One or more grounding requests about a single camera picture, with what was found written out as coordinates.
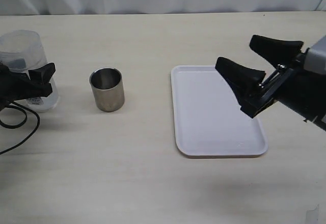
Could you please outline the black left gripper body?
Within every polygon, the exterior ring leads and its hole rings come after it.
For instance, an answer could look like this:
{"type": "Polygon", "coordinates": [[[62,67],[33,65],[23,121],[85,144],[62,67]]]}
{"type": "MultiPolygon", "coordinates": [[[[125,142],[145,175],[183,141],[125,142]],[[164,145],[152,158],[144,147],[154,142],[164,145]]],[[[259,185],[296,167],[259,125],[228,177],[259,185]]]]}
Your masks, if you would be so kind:
{"type": "Polygon", "coordinates": [[[13,101],[26,99],[27,75],[11,72],[1,64],[1,110],[13,101]]]}

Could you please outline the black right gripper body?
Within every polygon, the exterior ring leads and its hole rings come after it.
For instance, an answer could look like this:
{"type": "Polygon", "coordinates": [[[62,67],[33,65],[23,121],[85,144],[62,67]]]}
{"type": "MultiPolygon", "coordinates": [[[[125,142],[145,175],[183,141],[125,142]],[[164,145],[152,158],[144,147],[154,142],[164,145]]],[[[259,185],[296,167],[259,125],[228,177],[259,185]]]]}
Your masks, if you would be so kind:
{"type": "Polygon", "coordinates": [[[280,102],[325,130],[325,75],[304,69],[305,54],[297,55],[288,65],[279,64],[277,75],[266,84],[249,90],[240,110],[251,118],[280,102]]]}

